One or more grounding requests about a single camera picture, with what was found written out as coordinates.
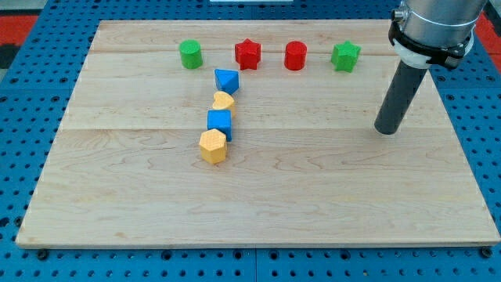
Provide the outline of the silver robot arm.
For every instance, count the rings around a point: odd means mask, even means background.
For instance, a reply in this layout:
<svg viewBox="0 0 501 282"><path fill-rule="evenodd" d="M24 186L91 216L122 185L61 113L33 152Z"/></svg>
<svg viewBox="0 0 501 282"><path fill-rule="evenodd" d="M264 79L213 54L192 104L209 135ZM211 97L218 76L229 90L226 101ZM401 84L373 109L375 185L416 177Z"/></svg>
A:
<svg viewBox="0 0 501 282"><path fill-rule="evenodd" d="M416 69L457 68L474 45L486 0L401 0L391 11L390 43Z"/></svg>

